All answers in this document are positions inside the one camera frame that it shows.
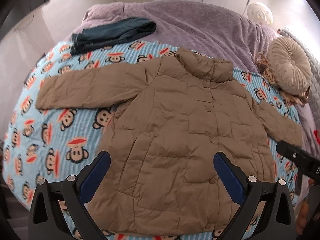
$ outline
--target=jacket's left sleeve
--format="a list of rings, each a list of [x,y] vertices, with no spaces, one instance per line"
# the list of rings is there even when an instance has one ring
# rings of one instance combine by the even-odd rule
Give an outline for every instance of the jacket's left sleeve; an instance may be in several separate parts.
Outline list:
[[[278,141],[286,141],[289,144],[302,147],[301,127],[294,121],[282,116],[273,106],[265,100],[260,104],[254,100],[246,89],[246,100],[255,116],[261,121],[267,134]]]
[[[136,97],[155,78],[157,57],[135,65],[113,63],[101,68],[75,70],[44,80],[37,109],[103,108]]]

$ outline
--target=brown puffer jacket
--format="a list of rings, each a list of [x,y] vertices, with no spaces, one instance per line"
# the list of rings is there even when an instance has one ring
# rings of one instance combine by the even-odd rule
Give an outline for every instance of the brown puffer jacket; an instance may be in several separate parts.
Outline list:
[[[181,235],[225,227],[238,205],[213,168],[219,151],[246,174],[274,181],[267,134],[300,146],[300,127],[264,100],[258,105],[232,70],[229,61],[180,48],[175,57],[44,81],[39,109],[124,102],[97,151],[111,155],[111,168],[88,206],[99,228]]]

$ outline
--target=metal pivot bolt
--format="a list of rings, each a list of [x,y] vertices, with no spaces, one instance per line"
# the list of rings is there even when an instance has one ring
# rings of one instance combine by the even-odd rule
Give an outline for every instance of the metal pivot bolt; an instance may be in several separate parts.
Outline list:
[[[256,182],[257,181],[257,178],[255,176],[249,176],[249,181],[251,182]]]
[[[67,180],[68,181],[74,181],[76,179],[76,176],[75,175],[70,175]]]
[[[284,179],[280,179],[280,180],[279,180],[279,184],[280,184],[280,185],[284,186],[284,185],[285,185],[285,183],[286,183],[286,182],[285,182],[285,180],[284,180]]]
[[[39,179],[39,181],[38,181],[38,184],[39,185],[42,185],[42,184],[44,184],[45,183],[45,179]]]

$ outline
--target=cushion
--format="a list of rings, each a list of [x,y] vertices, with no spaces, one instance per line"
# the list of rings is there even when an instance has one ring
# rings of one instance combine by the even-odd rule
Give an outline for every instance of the cushion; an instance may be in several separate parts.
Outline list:
[[[304,93],[311,82],[307,55],[298,43],[287,37],[272,41],[267,58],[277,84],[291,95]]]

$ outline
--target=fuzzy purple bedspread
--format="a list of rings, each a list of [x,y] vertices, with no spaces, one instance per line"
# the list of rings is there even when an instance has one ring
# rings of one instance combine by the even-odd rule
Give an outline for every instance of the fuzzy purple bedspread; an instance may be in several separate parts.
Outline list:
[[[94,5],[74,33],[132,16],[157,24],[155,33],[143,38],[144,41],[185,46],[211,57],[228,59],[235,67],[251,72],[258,71],[255,54],[266,52],[277,36],[272,29],[258,26],[231,10],[180,0]]]

